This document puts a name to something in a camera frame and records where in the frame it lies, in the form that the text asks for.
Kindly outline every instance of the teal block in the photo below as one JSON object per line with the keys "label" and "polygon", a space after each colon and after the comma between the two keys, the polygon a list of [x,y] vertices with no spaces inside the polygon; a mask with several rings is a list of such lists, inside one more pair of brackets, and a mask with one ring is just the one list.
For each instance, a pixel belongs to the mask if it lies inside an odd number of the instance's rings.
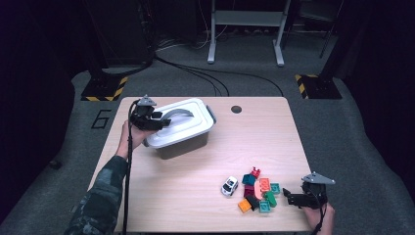
{"label": "teal block", "polygon": [[271,191],[274,194],[280,194],[280,184],[279,183],[270,183],[271,185]]}
{"label": "teal block", "polygon": [[259,202],[259,212],[261,213],[271,212],[271,207],[269,206],[268,201]]}
{"label": "teal block", "polygon": [[254,185],[256,181],[255,176],[251,174],[244,174],[244,178],[242,178],[243,184]]}

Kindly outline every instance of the plastic bin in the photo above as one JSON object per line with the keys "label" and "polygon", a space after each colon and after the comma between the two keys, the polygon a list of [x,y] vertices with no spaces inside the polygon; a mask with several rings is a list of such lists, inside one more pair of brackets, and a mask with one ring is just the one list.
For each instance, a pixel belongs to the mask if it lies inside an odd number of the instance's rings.
{"label": "plastic bin", "polygon": [[157,150],[162,159],[177,157],[205,146],[208,132],[216,118],[204,102],[197,98],[173,103],[155,109],[162,112],[161,118],[173,114],[169,126],[150,135],[145,146]]}

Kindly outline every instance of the orange block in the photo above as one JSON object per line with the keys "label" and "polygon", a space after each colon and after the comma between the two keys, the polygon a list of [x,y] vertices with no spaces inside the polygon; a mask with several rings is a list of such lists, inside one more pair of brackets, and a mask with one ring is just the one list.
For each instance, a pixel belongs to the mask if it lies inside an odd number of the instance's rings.
{"label": "orange block", "polygon": [[242,212],[247,212],[252,206],[247,199],[244,199],[238,204],[238,207]]}
{"label": "orange block", "polygon": [[269,190],[271,190],[271,185],[269,184],[269,178],[260,178],[259,184],[260,184],[260,191],[268,192]]}

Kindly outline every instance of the toy block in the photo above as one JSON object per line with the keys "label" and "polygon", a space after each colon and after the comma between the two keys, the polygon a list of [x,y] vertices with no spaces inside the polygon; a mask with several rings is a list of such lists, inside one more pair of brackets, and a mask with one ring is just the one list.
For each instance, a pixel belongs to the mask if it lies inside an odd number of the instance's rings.
{"label": "toy block", "polygon": [[260,178],[259,184],[260,184],[260,191],[262,192],[268,192],[271,189],[268,178]]}
{"label": "toy block", "polygon": [[271,207],[269,207],[268,201],[259,202],[259,212],[261,213],[271,212]]}
{"label": "toy block", "polygon": [[254,195],[258,200],[262,200],[262,192],[260,191],[259,181],[256,181],[254,184]]}
{"label": "toy block", "polygon": [[259,202],[258,202],[258,200],[253,195],[248,195],[246,197],[246,199],[251,204],[251,209],[253,211],[255,211],[255,209],[257,209],[259,207]]}
{"label": "toy block", "polygon": [[266,192],[264,194],[264,198],[266,198],[266,201],[268,201],[271,208],[277,207],[277,201],[275,200],[274,194],[271,191]]}
{"label": "toy block", "polygon": [[271,185],[271,191],[274,194],[280,194],[280,184],[279,183],[270,183]]}
{"label": "toy block", "polygon": [[256,181],[255,176],[251,174],[244,174],[244,178],[242,179],[243,184],[254,185]]}
{"label": "toy block", "polygon": [[253,175],[255,178],[258,178],[260,174],[260,169],[253,167],[253,170],[251,171],[251,175]]}
{"label": "toy block", "polygon": [[244,191],[244,197],[247,197],[248,195],[254,195],[255,190],[252,185],[246,184],[245,185],[245,191]]}
{"label": "toy block", "polygon": [[251,208],[251,204],[247,199],[244,199],[238,204],[238,207],[242,212],[247,212]]}

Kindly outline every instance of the white toy car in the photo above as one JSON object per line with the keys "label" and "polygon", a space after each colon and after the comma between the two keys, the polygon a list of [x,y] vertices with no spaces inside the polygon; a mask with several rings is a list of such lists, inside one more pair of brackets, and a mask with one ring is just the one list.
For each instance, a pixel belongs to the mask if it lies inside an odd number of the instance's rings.
{"label": "white toy car", "polygon": [[225,196],[232,196],[235,190],[238,188],[238,179],[234,176],[229,176],[222,186],[222,194]]}

